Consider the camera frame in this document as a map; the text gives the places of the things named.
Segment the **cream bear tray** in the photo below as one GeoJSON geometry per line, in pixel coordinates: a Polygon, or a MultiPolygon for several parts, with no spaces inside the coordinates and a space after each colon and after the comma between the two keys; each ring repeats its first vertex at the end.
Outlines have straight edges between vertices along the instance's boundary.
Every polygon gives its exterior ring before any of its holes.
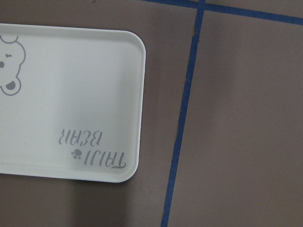
{"type": "Polygon", "coordinates": [[[129,31],[1,24],[1,173],[130,179],[145,60],[142,40],[129,31]]]}

